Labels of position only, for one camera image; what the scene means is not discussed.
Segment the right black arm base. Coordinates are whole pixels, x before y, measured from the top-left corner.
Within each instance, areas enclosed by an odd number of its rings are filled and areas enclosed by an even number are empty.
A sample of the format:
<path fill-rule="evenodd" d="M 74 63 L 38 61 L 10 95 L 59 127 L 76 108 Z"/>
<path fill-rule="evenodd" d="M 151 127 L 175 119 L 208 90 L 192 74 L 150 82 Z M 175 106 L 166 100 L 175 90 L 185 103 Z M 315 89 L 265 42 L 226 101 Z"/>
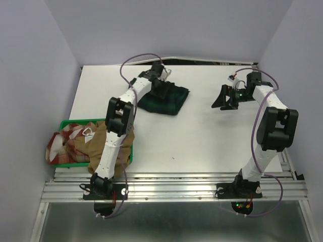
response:
<path fill-rule="evenodd" d="M 217 196 L 219 199 L 247 199 L 262 198 L 260 183 L 250 183 L 247 185 L 238 185 L 235 183 L 217 184 Z"/>

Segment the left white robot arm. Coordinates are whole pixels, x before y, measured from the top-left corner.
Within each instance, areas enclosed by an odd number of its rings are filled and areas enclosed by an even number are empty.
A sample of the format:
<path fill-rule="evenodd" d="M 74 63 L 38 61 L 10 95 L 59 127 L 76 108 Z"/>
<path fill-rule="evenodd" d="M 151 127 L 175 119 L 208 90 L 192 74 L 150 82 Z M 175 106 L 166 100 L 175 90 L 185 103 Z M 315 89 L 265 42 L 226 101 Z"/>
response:
<path fill-rule="evenodd" d="M 118 153 L 133 128 L 138 102 L 148 93 L 164 99 L 171 86 L 167 80 L 171 72 L 162 63 L 154 62 L 149 70 L 141 72 L 132 82 L 125 80 L 128 89 L 124 94 L 109 100 L 105 144 L 99 165 L 90 179 L 91 191 L 100 198 L 106 199 L 112 194 Z"/>

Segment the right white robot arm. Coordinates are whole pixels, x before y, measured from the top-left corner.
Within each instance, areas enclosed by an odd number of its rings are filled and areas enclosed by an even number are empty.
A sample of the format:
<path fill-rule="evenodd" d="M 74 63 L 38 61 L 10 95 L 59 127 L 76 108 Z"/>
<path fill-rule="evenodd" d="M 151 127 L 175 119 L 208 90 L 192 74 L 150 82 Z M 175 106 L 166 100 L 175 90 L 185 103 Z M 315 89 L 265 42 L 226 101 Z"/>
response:
<path fill-rule="evenodd" d="M 233 73 L 231 85 L 224 84 L 212 108 L 237 110 L 241 102 L 259 104 L 251 133 L 251 158 L 240 169 L 232 183 L 218 183 L 215 197 L 219 199 L 261 198 L 260 180 L 265 169 L 277 156 L 289 148 L 294 140 L 299 113 L 290 109 L 277 97 L 279 86 L 275 80 L 263 81 L 263 72 L 251 69 L 246 81 Z"/>

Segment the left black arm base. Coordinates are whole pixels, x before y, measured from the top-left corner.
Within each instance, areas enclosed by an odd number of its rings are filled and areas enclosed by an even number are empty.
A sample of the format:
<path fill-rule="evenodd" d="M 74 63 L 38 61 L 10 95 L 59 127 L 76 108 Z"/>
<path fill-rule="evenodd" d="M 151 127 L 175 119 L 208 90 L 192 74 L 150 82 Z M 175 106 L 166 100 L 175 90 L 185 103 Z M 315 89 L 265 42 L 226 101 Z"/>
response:
<path fill-rule="evenodd" d="M 106 191 L 93 188 L 91 184 L 80 184 L 79 188 L 83 191 L 83 200 L 95 201 L 95 200 L 123 200 L 127 199 L 128 191 L 125 184 L 112 184 L 111 188 Z"/>

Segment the dark green plaid skirt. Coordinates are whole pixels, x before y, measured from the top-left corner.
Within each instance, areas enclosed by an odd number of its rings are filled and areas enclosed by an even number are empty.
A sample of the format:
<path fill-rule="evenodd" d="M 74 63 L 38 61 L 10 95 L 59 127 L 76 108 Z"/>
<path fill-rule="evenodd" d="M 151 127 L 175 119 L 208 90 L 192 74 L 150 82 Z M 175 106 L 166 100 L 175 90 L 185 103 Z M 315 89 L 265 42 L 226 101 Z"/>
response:
<path fill-rule="evenodd" d="M 137 101 L 134 114 L 137 113 L 138 108 L 141 108 L 151 113 L 175 116 L 182 108 L 189 92 L 190 91 L 185 87 L 179 87 L 174 83 L 170 83 L 170 87 L 164 99 L 156 97 L 151 93 L 146 93 Z"/>

